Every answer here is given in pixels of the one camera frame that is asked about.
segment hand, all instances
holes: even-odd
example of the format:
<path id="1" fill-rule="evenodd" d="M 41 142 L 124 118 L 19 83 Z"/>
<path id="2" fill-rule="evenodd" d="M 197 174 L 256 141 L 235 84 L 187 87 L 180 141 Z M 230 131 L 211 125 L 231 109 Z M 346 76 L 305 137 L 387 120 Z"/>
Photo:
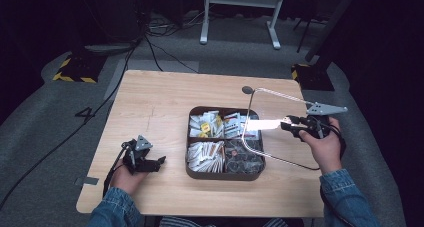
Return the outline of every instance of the hand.
<path id="1" fill-rule="evenodd" d="M 110 186 L 122 189 L 129 195 L 135 193 L 141 181 L 149 174 L 148 172 L 136 172 L 134 175 L 132 175 L 128 171 L 127 167 L 123 165 L 122 159 L 117 162 L 116 166 L 121 167 L 116 169 L 115 173 L 113 173 Z"/>
<path id="2" fill-rule="evenodd" d="M 340 129 L 339 121 L 334 118 L 329 118 L 330 125 Z M 302 138 L 312 150 L 312 155 L 318 163 L 321 173 L 326 174 L 342 168 L 340 161 L 340 141 L 339 137 L 330 131 L 330 134 L 323 139 L 316 139 L 308 132 L 299 131 L 300 138 Z"/>

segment table top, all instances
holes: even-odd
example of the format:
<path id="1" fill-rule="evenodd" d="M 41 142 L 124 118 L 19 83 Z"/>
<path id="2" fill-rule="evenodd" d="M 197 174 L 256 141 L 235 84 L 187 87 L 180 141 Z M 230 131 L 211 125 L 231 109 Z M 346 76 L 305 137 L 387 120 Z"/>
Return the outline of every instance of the table top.
<path id="1" fill-rule="evenodd" d="M 197 106 L 247 109 L 250 96 L 241 91 L 243 86 L 302 98 L 299 85 L 293 80 L 127 71 L 87 175 L 99 181 L 97 185 L 83 186 L 77 210 L 91 213 L 100 203 L 104 179 L 121 144 L 143 135 L 153 144 L 147 159 L 166 156 L 166 161 L 159 172 L 148 175 L 133 196 L 142 214 L 322 217 L 320 171 L 266 158 L 265 170 L 254 181 L 199 180 L 187 175 L 185 153 L 190 110 Z M 282 109 L 272 103 L 263 108 L 267 112 Z M 305 105 L 284 108 L 292 115 L 305 116 Z M 286 131 L 280 135 L 278 143 L 263 136 L 264 149 L 274 148 L 272 151 L 291 161 L 317 167 L 305 143 Z"/>

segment gray carpet floor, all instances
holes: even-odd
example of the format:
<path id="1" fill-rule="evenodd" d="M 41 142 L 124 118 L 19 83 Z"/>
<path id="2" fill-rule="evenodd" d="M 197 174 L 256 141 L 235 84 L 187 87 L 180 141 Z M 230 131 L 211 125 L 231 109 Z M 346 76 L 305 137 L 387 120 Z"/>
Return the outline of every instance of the gray carpet floor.
<path id="1" fill-rule="evenodd" d="M 275 28 L 282 48 L 274 50 L 265 29 L 266 20 L 269 17 L 215 19 L 210 23 L 206 45 L 199 44 L 201 25 L 149 40 L 178 60 L 193 64 L 202 74 L 291 79 L 290 67 L 306 63 L 304 56 L 322 26 L 311 26 L 300 53 L 296 53 L 304 24 L 293 31 L 295 21 L 278 20 Z M 186 67 L 179 66 L 164 51 L 153 49 L 159 64 L 167 66 L 165 71 L 191 71 L 184 70 Z M 111 86 L 117 83 L 116 73 L 122 69 L 125 58 L 125 54 L 109 56 L 95 84 L 53 81 L 68 54 L 57 56 L 45 66 L 41 73 L 45 84 L 0 126 L 1 198 L 31 166 L 83 123 L 83 118 L 74 117 L 77 112 L 100 106 Z M 151 50 L 142 41 L 131 56 L 129 68 L 159 71 L 152 62 Z M 366 119 L 349 94 L 344 73 L 332 64 L 328 74 L 335 91 L 304 90 L 304 98 L 349 108 L 348 113 L 335 116 L 341 122 L 348 145 L 343 165 L 368 198 L 382 226 L 405 226 L 397 185 Z M 91 121 L 20 183 L 0 212 L 0 226 L 84 226 L 88 222 L 88 214 L 76 211 L 81 188 L 74 182 L 88 172 L 112 104 L 109 100 Z M 304 222 L 310 226 L 311 219 Z M 315 226 L 324 226 L 323 220 L 317 219 Z"/>

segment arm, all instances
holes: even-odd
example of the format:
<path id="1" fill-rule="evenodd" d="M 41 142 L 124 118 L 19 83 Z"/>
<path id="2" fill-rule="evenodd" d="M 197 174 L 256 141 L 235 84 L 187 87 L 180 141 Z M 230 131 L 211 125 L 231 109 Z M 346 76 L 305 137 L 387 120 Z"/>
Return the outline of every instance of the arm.
<path id="1" fill-rule="evenodd" d="M 330 118 L 330 125 L 340 129 L 336 119 Z M 346 226 L 339 217 L 352 226 L 379 226 L 365 196 L 347 170 L 342 169 L 339 137 L 333 132 L 324 139 L 315 139 L 305 131 L 300 131 L 299 135 L 311 147 L 312 155 L 321 169 L 326 226 Z"/>
<path id="2" fill-rule="evenodd" d="M 142 217 L 131 196 L 148 173 L 131 175 L 122 160 L 113 174 L 110 189 L 93 210 L 88 226 L 140 226 Z"/>

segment denim sleeve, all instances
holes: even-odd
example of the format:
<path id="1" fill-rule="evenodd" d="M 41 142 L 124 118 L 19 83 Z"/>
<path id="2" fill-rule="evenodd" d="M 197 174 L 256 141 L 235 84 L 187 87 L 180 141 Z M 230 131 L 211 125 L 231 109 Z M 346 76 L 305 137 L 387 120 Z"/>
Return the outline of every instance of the denim sleeve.
<path id="1" fill-rule="evenodd" d="M 380 226 L 347 170 L 327 173 L 320 177 L 320 182 L 328 202 L 353 226 Z M 346 226 L 327 206 L 324 207 L 324 219 L 326 226 Z"/>
<path id="2" fill-rule="evenodd" d="M 140 226 L 142 217 L 131 197 L 123 190 L 110 188 L 93 210 L 87 226 Z"/>

